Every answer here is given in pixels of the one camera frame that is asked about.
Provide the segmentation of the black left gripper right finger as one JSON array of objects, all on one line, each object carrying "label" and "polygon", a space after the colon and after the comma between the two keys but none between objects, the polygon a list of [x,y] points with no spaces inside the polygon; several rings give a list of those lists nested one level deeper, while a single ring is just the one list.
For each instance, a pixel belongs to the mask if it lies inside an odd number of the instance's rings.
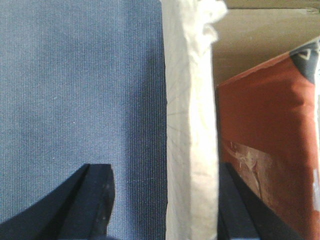
[{"label": "black left gripper right finger", "polygon": [[272,182],[258,195],[233,165],[219,163],[219,240],[307,240],[309,221],[296,201]]}]

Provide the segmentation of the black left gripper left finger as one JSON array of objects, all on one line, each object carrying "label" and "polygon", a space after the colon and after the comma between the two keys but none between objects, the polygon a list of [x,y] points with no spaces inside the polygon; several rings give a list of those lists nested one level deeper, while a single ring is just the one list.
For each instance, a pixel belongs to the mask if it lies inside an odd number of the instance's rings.
[{"label": "black left gripper left finger", "polygon": [[2,240],[106,240],[115,200],[111,165],[85,164],[0,225]]}]

